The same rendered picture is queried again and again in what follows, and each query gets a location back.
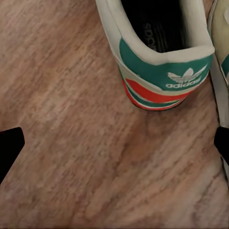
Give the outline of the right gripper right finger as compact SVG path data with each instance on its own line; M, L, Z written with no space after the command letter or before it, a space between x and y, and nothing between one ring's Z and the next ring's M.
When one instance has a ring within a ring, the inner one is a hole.
M229 165L229 129L228 128L224 128L220 126L217 128L214 144Z

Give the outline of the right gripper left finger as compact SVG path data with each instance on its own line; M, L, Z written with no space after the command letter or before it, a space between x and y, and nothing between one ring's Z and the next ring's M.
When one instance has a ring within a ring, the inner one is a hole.
M0 132L0 184L25 145L20 127Z

